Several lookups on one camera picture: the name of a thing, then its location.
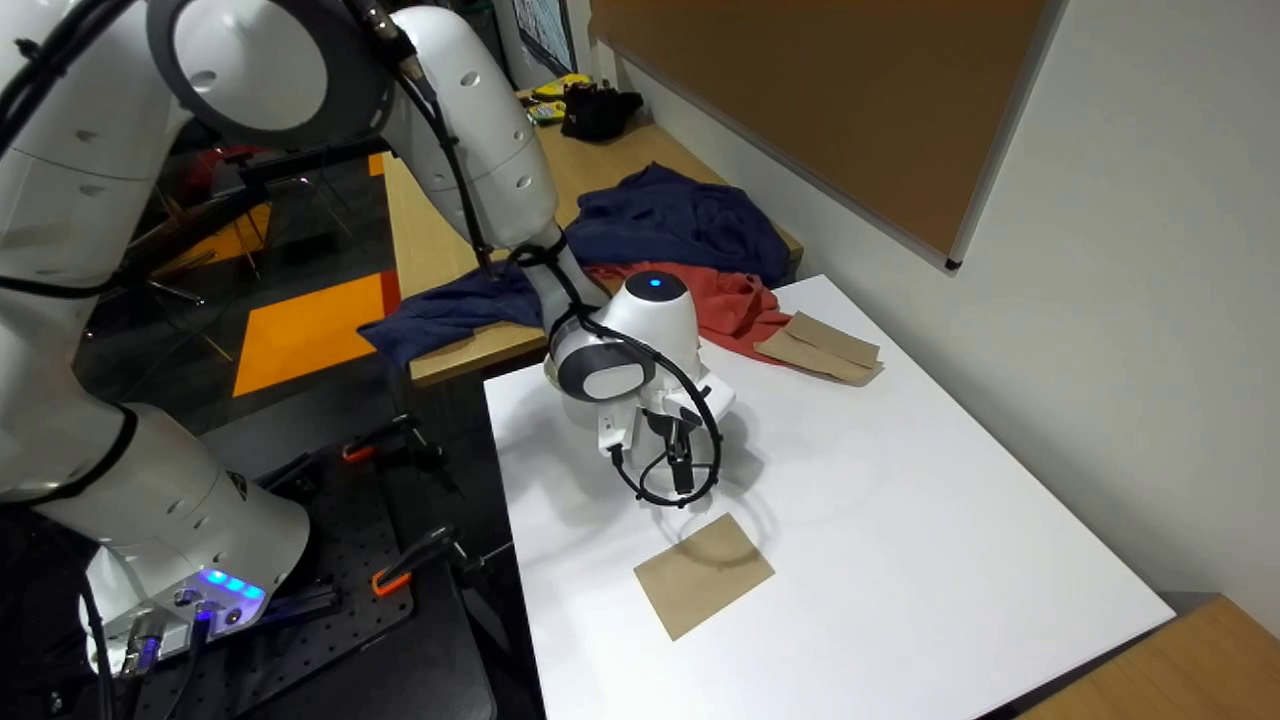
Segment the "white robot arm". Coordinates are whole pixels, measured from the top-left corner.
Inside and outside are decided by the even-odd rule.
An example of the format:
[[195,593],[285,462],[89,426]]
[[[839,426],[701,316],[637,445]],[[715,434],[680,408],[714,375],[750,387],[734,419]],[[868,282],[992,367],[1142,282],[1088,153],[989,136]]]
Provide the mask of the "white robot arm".
[[187,259],[301,162],[390,147],[456,231],[503,248],[610,451],[645,417],[723,414],[680,287],[588,284],[514,83],[451,8],[0,0],[0,77],[0,489],[96,546],[89,614],[114,634],[244,634],[310,554],[301,504],[75,375],[108,291]]

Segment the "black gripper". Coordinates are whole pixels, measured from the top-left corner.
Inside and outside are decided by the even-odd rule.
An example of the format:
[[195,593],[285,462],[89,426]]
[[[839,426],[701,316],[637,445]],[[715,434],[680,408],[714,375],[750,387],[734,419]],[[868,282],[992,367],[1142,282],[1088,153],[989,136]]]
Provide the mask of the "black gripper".
[[647,414],[645,426],[660,441],[660,456],[674,465],[674,489],[693,489],[698,417],[693,414],[678,414],[678,417]]

